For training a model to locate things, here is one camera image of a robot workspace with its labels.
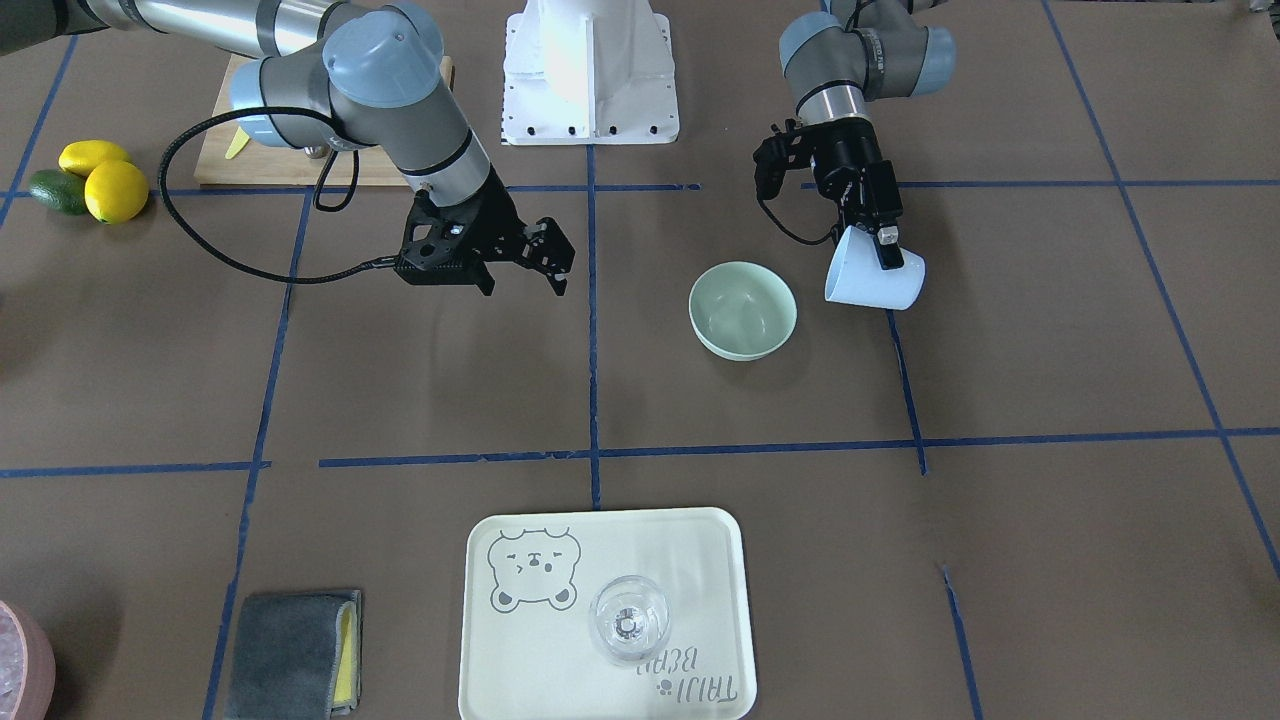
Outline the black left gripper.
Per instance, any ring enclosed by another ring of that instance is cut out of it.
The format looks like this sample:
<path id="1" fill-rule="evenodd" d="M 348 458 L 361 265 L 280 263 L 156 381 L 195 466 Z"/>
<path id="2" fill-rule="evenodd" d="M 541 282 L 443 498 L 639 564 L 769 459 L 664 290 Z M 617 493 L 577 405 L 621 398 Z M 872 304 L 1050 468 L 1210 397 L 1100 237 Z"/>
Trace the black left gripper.
<path id="1" fill-rule="evenodd" d="M 855 227 L 876 240 L 876 255 L 883 270 L 905 266 L 899 243 L 899 218 L 902 215 L 899 182 L 868 119 L 844 118 L 810 126 L 787 119 L 782 127 L 771 127 L 771 135 L 751 159 L 756 205 L 783 234 L 794 241 L 803 238 L 787 229 L 767 204 L 778 197 L 788 172 L 806 168 L 819 196 L 837 208 L 836 223 L 820 238 L 836 241 L 845 228 Z"/>

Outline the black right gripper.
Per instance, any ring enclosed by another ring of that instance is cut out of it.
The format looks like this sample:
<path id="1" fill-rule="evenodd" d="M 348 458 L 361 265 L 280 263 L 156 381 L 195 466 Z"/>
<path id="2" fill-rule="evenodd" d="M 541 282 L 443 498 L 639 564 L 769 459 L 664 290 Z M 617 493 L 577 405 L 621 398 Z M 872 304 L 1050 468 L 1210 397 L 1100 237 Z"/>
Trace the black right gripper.
<path id="1" fill-rule="evenodd" d="M 536 272 L 563 297 L 575 249 L 550 217 L 526 224 L 498 173 L 488 174 L 465 201 L 439 206 L 426 190 L 413 196 L 394 273 L 415 286 L 474 286 L 490 297 L 489 263 L 513 263 Z"/>

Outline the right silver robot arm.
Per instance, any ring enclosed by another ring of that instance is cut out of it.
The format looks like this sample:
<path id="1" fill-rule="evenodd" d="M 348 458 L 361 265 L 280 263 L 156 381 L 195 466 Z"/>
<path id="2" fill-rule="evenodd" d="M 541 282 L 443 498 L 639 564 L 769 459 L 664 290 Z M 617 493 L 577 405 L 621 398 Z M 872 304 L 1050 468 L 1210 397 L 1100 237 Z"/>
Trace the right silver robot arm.
<path id="1" fill-rule="evenodd" d="M 550 218 L 524 222 L 442 70 L 445 47 L 412 1 L 5 1 L 3 53 L 101 29 L 196 38 L 239 55 L 230 110 L 180 133 L 164 151 L 157 190 L 187 233 L 168 187 L 173 158 L 196 136 L 236 120 L 278 149 L 380 149 L 413 191 L 399 251 L 349 269 L 390 269 L 416 286 L 462 284 L 490 295 L 493 263 L 536 272 L 563 295 L 575 251 Z"/>

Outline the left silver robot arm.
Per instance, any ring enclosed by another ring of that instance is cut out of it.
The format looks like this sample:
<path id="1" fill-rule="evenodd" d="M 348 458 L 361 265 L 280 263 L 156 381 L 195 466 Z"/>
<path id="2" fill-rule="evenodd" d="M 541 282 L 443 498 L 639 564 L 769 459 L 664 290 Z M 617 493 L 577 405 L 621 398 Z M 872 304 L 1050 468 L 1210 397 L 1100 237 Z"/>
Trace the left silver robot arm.
<path id="1" fill-rule="evenodd" d="M 902 215 L 892 163 L 881 151 L 869 106 L 947 86 L 957 64 L 948 29 L 922 26 L 911 1 L 823 1 L 780 37 L 780 64 L 794 117 L 772 126 L 753 154 L 760 209 L 774 200 L 791 170 L 809 168 L 819 195 L 837 208 L 828 233 L 869 234 L 881 270 L 899 270 Z"/>

